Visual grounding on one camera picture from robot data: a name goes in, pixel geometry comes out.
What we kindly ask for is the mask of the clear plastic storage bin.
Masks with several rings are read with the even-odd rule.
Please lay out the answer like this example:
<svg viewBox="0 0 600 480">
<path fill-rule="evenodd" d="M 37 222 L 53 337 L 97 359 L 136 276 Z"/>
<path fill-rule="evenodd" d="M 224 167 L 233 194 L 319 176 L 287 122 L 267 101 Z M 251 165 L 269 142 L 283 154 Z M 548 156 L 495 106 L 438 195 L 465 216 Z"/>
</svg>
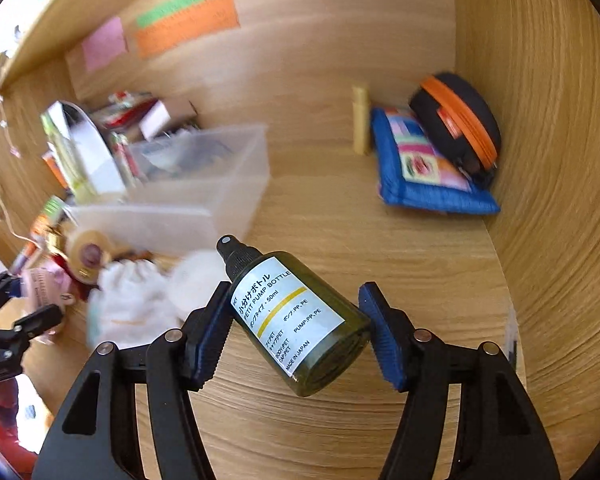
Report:
<svg viewBox="0 0 600 480">
<path fill-rule="evenodd" d="M 140 180 L 108 203 L 69 208 L 84 230 L 156 254 L 213 249 L 245 236 L 270 180 L 262 122 L 194 130 L 133 144 Z"/>
</svg>

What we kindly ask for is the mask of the white folded paper sheet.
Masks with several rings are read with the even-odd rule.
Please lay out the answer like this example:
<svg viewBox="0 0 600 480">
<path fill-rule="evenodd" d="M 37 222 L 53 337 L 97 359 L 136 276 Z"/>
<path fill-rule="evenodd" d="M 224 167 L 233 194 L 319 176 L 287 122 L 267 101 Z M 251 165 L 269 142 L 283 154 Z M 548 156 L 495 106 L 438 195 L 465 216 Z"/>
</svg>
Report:
<svg viewBox="0 0 600 480">
<path fill-rule="evenodd" d="M 41 115 L 47 144 L 79 205 L 122 197 L 126 186 L 114 156 L 81 107 L 56 101 Z"/>
</svg>

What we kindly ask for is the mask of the yellow cream tube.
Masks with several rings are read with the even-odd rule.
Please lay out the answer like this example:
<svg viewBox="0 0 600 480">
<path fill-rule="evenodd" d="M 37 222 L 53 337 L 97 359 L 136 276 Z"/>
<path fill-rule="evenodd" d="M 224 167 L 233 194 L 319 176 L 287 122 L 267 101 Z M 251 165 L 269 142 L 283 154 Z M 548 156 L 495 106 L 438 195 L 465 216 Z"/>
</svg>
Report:
<svg viewBox="0 0 600 480">
<path fill-rule="evenodd" d="M 352 87 L 353 149 L 358 155 L 372 150 L 370 135 L 370 95 L 365 86 Z"/>
</svg>

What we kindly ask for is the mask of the black orange zipper case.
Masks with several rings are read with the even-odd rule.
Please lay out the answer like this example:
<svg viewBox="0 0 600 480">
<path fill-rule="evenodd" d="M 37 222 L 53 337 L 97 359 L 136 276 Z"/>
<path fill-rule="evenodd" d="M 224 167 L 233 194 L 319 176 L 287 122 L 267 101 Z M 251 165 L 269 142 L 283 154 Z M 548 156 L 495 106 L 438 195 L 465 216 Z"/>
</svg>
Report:
<svg viewBox="0 0 600 480">
<path fill-rule="evenodd" d="M 456 73 L 441 72 L 420 83 L 410 107 L 434 148 L 475 186 L 488 188 L 502 135 L 480 93 Z"/>
</svg>

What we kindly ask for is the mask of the white small cardboard box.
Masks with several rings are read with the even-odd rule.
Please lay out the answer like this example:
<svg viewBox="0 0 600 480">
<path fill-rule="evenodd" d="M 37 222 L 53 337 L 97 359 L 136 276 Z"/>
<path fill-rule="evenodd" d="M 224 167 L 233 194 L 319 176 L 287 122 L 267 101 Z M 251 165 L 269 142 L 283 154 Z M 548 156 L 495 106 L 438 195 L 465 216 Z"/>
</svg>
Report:
<svg viewBox="0 0 600 480">
<path fill-rule="evenodd" d="M 149 141 L 196 116 L 197 110 L 189 99 L 166 98 L 155 102 L 138 126 L 144 139 Z"/>
</svg>

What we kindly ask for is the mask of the pink paper note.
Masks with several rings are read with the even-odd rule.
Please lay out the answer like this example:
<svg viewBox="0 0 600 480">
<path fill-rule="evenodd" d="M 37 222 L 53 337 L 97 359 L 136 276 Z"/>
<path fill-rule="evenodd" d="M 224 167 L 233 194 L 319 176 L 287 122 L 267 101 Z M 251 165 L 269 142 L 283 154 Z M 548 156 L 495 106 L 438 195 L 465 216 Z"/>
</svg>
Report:
<svg viewBox="0 0 600 480">
<path fill-rule="evenodd" d="M 81 48 L 87 73 L 106 67 L 128 50 L 122 19 L 110 18 L 82 41 Z"/>
</svg>

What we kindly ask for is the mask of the white drawstring pouch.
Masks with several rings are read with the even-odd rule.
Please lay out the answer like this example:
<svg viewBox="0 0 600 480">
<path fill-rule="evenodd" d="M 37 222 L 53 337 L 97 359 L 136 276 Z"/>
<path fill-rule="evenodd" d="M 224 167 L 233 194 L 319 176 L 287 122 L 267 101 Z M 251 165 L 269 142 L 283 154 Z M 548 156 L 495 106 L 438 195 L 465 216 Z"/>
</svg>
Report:
<svg viewBox="0 0 600 480">
<path fill-rule="evenodd" d="M 180 327 L 190 312 L 204 308 L 219 282 L 227 279 L 217 252 L 191 252 L 170 271 L 148 260 L 106 266 L 87 300 L 86 340 L 126 349 L 150 344 Z"/>
</svg>

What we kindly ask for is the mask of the orange paper note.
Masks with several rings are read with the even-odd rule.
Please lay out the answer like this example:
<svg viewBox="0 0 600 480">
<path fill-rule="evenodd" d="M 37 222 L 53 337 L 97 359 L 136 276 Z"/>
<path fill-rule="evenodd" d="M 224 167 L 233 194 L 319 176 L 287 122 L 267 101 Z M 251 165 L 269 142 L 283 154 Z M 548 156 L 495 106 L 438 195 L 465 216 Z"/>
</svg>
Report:
<svg viewBox="0 0 600 480">
<path fill-rule="evenodd" d="M 188 40 L 238 26 L 235 0 L 204 0 L 140 28 L 135 35 L 138 54 L 150 58 Z"/>
</svg>

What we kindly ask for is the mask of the blue patchwork pouch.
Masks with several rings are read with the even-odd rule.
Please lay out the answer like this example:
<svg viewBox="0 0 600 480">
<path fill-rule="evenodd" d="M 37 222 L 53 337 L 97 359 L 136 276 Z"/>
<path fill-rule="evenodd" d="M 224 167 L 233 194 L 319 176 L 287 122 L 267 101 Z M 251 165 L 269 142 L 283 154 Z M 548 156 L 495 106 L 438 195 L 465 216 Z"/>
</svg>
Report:
<svg viewBox="0 0 600 480">
<path fill-rule="evenodd" d="M 404 108 L 375 107 L 370 113 L 385 204 L 445 214 L 497 214 L 490 192 L 477 188 L 445 159 Z"/>
</svg>

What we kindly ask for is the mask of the dark green pump bottle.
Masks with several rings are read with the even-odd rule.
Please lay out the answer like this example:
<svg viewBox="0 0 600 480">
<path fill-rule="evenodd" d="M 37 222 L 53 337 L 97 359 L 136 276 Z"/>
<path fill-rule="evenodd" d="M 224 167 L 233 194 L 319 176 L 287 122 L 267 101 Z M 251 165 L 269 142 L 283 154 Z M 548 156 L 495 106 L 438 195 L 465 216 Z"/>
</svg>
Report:
<svg viewBox="0 0 600 480">
<path fill-rule="evenodd" d="M 327 387 L 370 342 L 368 316 L 289 252 L 264 254 L 230 234 L 216 250 L 236 321 L 297 396 Z"/>
</svg>

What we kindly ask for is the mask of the green paper note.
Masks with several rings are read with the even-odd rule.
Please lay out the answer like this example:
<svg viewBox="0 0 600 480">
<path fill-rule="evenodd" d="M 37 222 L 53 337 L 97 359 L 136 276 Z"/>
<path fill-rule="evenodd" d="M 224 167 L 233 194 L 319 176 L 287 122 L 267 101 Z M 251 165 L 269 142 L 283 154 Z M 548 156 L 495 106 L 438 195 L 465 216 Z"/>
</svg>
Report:
<svg viewBox="0 0 600 480">
<path fill-rule="evenodd" d="M 150 10 L 146 11 L 136 19 L 136 26 L 138 28 L 146 28 L 156 21 L 160 21 L 163 18 L 167 18 L 169 15 L 174 14 L 186 6 L 200 3 L 204 0 L 166 0 L 162 3 L 157 4 Z"/>
</svg>

